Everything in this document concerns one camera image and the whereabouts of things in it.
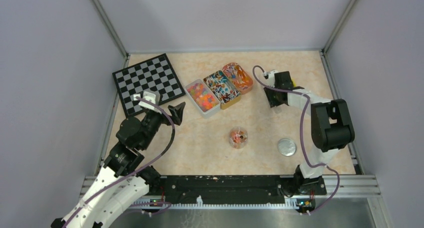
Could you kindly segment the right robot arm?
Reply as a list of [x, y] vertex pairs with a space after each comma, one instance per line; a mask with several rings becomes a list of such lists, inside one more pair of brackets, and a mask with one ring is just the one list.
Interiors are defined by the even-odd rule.
[[310, 116], [313, 147], [309, 153], [305, 142], [300, 141], [304, 162], [296, 167], [293, 179], [288, 182], [288, 192], [306, 194], [320, 186], [324, 170], [333, 157], [355, 139], [347, 102], [343, 99], [330, 100], [296, 86], [288, 71], [269, 71], [263, 74], [264, 91], [271, 107], [285, 104], [301, 110], [300, 127], [304, 118]]

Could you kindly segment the translucent plastic scoop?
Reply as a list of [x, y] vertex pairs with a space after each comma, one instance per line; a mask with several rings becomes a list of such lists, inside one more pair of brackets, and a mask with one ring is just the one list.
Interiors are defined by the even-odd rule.
[[272, 109], [276, 114], [279, 114], [282, 112], [282, 107], [280, 106], [273, 107]]

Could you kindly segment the clear plastic jar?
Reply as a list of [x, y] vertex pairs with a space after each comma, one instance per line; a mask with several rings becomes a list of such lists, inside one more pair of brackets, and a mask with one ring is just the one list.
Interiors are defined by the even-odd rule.
[[242, 149], [248, 142], [248, 132], [242, 127], [234, 127], [228, 135], [228, 142], [232, 148]]

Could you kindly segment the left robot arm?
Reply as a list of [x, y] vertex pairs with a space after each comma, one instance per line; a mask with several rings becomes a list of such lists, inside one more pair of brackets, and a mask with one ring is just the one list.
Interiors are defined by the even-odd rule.
[[110, 227], [138, 198], [155, 194], [160, 189], [160, 174], [152, 164], [171, 147], [176, 132], [171, 133], [165, 149], [153, 160], [140, 167], [141, 151], [148, 148], [164, 124], [174, 128], [181, 125], [185, 102], [168, 106], [169, 112], [146, 100], [149, 107], [142, 120], [126, 118], [116, 134], [117, 144], [105, 159], [93, 184], [64, 217], [56, 218], [51, 227]]

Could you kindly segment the white candy tin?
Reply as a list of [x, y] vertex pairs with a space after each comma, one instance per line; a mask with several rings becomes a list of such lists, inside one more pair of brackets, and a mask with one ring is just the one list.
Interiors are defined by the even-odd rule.
[[196, 79], [185, 85], [184, 91], [203, 118], [210, 118], [221, 110], [218, 98], [203, 80]]

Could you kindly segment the silver jar lid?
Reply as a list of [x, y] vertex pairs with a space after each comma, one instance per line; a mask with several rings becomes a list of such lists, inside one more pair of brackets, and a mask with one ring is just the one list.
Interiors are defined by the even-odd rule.
[[289, 157], [296, 153], [297, 146], [292, 139], [282, 138], [277, 143], [277, 149], [281, 155]]

